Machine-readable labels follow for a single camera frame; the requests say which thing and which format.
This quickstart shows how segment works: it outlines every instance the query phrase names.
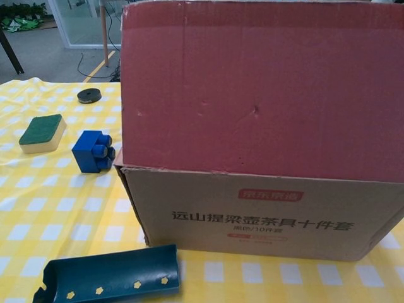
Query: yellow sponge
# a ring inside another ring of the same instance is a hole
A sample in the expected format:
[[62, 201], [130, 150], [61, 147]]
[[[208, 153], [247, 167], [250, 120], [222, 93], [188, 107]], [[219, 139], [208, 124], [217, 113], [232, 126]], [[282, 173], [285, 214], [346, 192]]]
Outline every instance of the yellow sponge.
[[66, 128], [62, 115], [35, 117], [20, 138], [24, 153], [43, 153], [56, 150]]

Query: red logo label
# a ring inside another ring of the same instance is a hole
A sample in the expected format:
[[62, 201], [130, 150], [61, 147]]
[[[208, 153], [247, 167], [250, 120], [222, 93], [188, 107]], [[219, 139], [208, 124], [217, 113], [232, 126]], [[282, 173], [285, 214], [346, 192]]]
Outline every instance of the red logo label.
[[239, 199], [298, 202], [303, 198], [302, 191], [269, 191], [265, 189], [240, 189]]

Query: black rubber ring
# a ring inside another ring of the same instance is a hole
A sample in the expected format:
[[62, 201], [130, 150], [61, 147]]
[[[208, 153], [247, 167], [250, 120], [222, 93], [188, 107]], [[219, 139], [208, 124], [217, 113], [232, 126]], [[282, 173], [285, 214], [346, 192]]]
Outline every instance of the black rubber ring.
[[80, 103], [94, 103], [101, 99], [101, 92], [97, 88], [87, 88], [78, 93], [77, 98]]

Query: green bag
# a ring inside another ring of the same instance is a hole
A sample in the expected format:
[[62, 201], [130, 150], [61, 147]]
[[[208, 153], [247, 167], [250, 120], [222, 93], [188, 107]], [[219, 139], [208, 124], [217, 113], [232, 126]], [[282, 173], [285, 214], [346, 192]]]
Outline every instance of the green bag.
[[1, 20], [1, 27], [7, 32], [13, 33], [21, 30], [31, 30], [37, 28], [43, 21], [41, 19], [37, 20], [27, 20], [20, 17], [15, 17], [13, 19], [5, 17]]

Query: blue toy brick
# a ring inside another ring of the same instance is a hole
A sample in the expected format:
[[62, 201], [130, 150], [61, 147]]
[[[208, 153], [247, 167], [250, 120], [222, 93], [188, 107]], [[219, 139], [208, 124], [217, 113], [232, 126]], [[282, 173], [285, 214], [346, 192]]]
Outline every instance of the blue toy brick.
[[71, 150], [81, 172], [110, 169], [115, 159], [115, 149], [111, 144], [112, 138], [101, 131], [83, 131]]

